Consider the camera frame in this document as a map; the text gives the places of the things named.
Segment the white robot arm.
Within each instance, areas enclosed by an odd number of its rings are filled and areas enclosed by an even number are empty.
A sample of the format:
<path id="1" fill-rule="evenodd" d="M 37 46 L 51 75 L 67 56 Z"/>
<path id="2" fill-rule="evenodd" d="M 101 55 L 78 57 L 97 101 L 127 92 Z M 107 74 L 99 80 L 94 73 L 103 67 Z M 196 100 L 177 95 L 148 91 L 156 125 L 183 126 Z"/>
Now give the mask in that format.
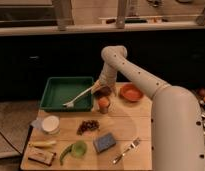
<path id="1" fill-rule="evenodd" d="M 201 108 L 194 94 L 128 61 L 121 45 L 104 47 L 101 57 L 101 86 L 113 87 L 122 73 L 152 100 L 152 170 L 205 171 Z"/>

